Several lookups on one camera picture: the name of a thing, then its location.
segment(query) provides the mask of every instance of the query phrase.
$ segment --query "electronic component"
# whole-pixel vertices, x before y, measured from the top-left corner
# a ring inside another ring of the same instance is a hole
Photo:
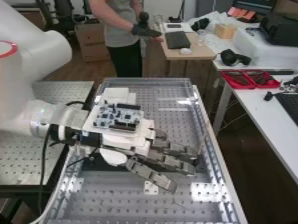
[[[104,104],[93,126],[105,129],[136,131],[141,120],[141,107],[137,105]]]

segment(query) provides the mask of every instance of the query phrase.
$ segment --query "robotic hand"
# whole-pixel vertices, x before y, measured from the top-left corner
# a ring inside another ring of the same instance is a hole
[[[125,166],[130,172],[174,193],[174,181],[150,167],[194,175],[192,163],[200,149],[170,142],[166,133],[154,128],[154,121],[144,118],[134,101],[136,94],[129,93],[128,88],[105,89],[82,127],[88,137],[82,136],[81,144],[98,147],[108,164]],[[90,134],[94,139],[100,134],[101,139],[93,141]]]

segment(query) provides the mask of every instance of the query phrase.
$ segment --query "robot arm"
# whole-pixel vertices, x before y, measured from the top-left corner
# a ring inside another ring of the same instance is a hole
[[[108,88],[88,111],[35,99],[32,82],[71,60],[71,46],[44,33],[0,0],[0,130],[100,148],[105,161],[174,192],[177,184],[150,166],[194,175],[200,148],[168,140],[144,117],[136,94]]]

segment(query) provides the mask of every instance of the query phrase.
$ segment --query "black glove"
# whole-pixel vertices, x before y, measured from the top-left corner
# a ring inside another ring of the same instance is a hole
[[[152,30],[149,28],[140,27],[138,24],[133,25],[132,34],[141,37],[160,37],[161,32]]]

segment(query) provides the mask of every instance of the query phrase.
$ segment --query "white desk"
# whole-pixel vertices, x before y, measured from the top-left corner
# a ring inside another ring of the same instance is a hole
[[[274,76],[274,78],[286,81],[294,76]],[[213,129],[218,133],[233,93],[298,184],[298,126],[277,98],[269,102],[263,100],[267,91],[281,92],[278,89],[234,90],[225,82]]]

